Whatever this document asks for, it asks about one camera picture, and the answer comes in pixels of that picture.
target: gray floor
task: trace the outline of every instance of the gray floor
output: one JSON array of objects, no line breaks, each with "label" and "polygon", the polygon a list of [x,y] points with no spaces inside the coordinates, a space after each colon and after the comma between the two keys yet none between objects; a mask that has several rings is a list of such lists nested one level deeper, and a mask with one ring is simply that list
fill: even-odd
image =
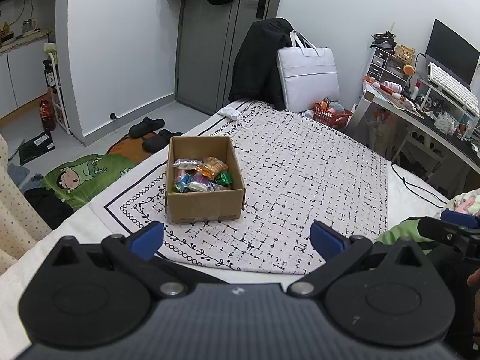
[{"label": "gray floor", "polygon": [[[207,114],[196,111],[186,105],[172,102],[120,127],[87,147],[83,146],[82,143],[72,135],[68,135],[60,126],[57,126],[57,128],[52,131],[55,150],[49,151],[24,165],[30,169],[30,175],[27,179],[36,173],[44,176],[61,164],[74,161],[85,155],[105,154],[115,142],[128,133],[131,126],[142,121],[145,116],[149,116],[152,119],[164,119],[164,128],[171,132],[187,132],[209,118]],[[21,138],[25,140],[32,139],[42,131],[42,122],[38,115],[38,110],[32,109],[9,125],[3,127],[0,133],[7,143],[14,143],[14,141],[18,141],[18,139]],[[18,154],[16,154],[12,161],[15,164],[20,164]]]}]

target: door lock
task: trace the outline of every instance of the door lock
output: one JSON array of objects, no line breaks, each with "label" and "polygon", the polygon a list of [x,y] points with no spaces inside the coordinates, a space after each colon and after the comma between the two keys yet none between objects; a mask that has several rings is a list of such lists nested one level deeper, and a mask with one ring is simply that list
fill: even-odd
[{"label": "door lock", "polygon": [[257,7],[257,19],[263,19],[263,16],[265,15],[265,7],[267,5],[267,0],[257,0],[258,1],[258,7]]}]

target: dotted beige curtain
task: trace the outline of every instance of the dotted beige curtain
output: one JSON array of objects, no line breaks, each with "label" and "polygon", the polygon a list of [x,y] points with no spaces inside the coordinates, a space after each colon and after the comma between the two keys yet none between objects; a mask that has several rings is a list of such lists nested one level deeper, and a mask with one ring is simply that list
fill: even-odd
[{"label": "dotted beige curtain", "polygon": [[0,135],[0,275],[52,231],[8,176],[7,165]]}]

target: black slipper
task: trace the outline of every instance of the black slipper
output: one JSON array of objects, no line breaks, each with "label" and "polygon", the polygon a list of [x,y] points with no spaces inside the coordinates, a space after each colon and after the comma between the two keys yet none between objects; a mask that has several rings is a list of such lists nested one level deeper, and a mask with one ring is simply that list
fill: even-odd
[{"label": "black slipper", "polygon": [[165,120],[152,120],[147,116],[140,123],[137,123],[135,126],[131,126],[130,130],[128,130],[128,135],[130,135],[132,138],[141,138],[149,132],[160,130],[163,126],[165,126]]},{"label": "black slipper", "polygon": [[171,133],[168,130],[160,130],[157,135],[143,140],[142,147],[146,152],[156,153],[170,144],[171,137],[179,137],[182,132]]}]

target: red plastic basket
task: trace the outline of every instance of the red plastic basket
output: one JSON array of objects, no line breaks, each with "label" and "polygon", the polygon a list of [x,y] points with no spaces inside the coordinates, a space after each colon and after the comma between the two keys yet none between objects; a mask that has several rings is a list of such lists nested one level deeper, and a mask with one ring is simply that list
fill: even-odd
[{"label": "red plastic basket", "polygon": [[352,112],[345,110],[345,114],[336,114],[320,107],[320,103],[314,103],[313,120],[326,124],[332,128],[343,128],[352,116]]}]

